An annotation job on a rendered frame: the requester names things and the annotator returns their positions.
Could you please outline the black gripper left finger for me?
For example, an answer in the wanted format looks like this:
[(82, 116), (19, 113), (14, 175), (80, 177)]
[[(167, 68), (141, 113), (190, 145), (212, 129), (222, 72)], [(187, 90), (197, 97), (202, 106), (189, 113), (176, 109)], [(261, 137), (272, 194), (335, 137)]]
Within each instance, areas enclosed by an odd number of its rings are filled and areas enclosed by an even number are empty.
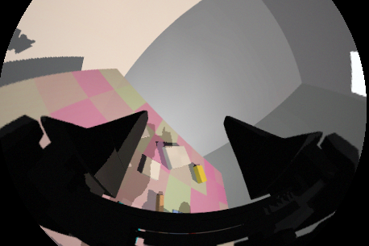
[(40, 116), (39, 121), (51, 142), (77, 155), (81, 165), (105, 191), (104, 195), (117, 198), (123, 176), (146, 129), (148, 111), (89, 129), (48, 116)]

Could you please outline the yellow rectangular block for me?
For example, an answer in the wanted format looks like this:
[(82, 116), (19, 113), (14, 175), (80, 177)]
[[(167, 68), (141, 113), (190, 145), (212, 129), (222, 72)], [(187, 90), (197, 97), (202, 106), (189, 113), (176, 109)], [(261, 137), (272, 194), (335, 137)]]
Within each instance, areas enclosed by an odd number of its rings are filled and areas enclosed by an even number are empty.
[(197, 165), (197, 166), (193, 166), (193, 168), (194, 168), (194, 174), (195, 176), (197, 176), (197, 184), (201, 184), (202, 182), (207, 181), (205, 177), (205, 173), (203, 171), (203, 166)]

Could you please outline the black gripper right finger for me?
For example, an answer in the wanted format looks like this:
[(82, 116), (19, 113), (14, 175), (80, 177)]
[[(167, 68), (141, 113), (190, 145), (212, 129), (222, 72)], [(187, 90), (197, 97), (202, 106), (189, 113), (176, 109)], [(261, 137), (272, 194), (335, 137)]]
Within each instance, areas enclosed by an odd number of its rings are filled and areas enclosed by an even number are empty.
[(250, 198), (268, 195), (268, 188), (291, 166), (301, 150), (320, 142), (323, 132), (279, 137), (232, 116), (224, 120)]

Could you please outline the light brown wooden bar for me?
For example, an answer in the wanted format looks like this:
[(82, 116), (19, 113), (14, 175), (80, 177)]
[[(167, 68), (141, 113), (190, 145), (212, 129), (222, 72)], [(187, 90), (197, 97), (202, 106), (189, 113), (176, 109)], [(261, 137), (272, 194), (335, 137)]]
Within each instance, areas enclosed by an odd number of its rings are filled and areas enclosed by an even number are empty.
[(164, 195), (156, 195), (156, 203), (155, 203), (155, 205), (156, 205), (156, 208), (155, 208), (155, 210), (156, 211), (163, 211), (163, 208), (164, 208), (164, 204), (163, 204), (163, 202), (164, 202)]

